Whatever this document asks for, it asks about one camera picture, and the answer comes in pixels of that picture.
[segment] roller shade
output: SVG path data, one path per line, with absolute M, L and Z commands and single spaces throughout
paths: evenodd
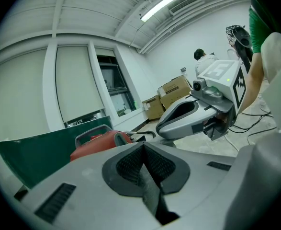
M 104 49 L 104 48 L 95 48 L 96 54 L 98 56 L 112 56 L 115 57 L 115 54 L 110 49 Z
M 0 65 L 1 140 L 49 132 L 42 93 L 45 53 L 27 53 Z
M 104 108 L 90 67 L 87 47 L 57 49 L 56 91 L 64 122 Z

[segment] green shirt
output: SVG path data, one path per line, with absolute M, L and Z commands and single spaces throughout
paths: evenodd
M 258 14 L 253 11 L 252 8 L 249 9 L 249 27 L 253 46 L 253 53 L 260 52 L 260 47 L 266 40 L 266 38 L 273 32 L 281 33 L 280 26 L 274 20 L 273 16 L 264 5 L 262 0 L 256 0 L 262 11 L 266 14 L 269 19 L 270 27 L 258 16 Z

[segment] gray handle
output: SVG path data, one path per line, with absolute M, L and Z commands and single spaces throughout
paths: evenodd
M 100 129 L 106 129 L 106 132 L 112 130 L 112 129 L 111 129 L 109 126 L 107 126 L 107 125 L 100 125 L 100 126 L 97 126 L 97 127 L 95 127 L 95 128 L 92 128 L 92 129 L 90 129 L 90 130 L 87 130 L 87 131 L 85 131 L 83 134 L 80 134 L 79 136 L 77 136 L 77 137 L 75 138 L 75 147 L 78 148 L 78 147 L 81 145 L 81 142 L 79 141 L 81 138 L 83 138 L 83 137 L 85 137 L 85 136 L 88 136 L 88 135 L 92 134 L 93 132 L 98 131 L 98 130 L 100 130 Z

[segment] brown box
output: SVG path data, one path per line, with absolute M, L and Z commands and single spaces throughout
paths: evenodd
M 189 95 L 191 87 L 184 76 L 179 76 L 158 89 L 160 102 L 168 109 L 176 100 Z
M 160 99 L 158 95 L 142 103 L 144 104 L 146 115 L 150 120 L 160 118 L 165 112 L 163 105 L 160 103 Z

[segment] window sill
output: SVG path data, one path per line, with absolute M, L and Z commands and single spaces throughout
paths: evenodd
M 112 125 L 113 125 L 113 126 L 116 126 L 116 125 L 118 125 L 118 124 L 120 124 L 120 123 L 122 123 L 122 122 L 124 122 L 124 121 L 126 121 L 126 120 L 128 120 L 128 119 L 130 119 L 130 118 L 132 118 L 132 117 L 134 117 L 134 116 L 136 116 L 137 114 L 143 112 L 144 110 L 145 110 L 144 107 L 138 108 L 137 110 L 135 110 L 135 111 L 133 111 L 133 112 L 131 112 L 131 113 L 128 113 L 128 114 L 126 114 L 126 115 L 124 115 L 124 116 L 121 116 L 121 117 L 117 118 L 117 119 L 112 123 Z

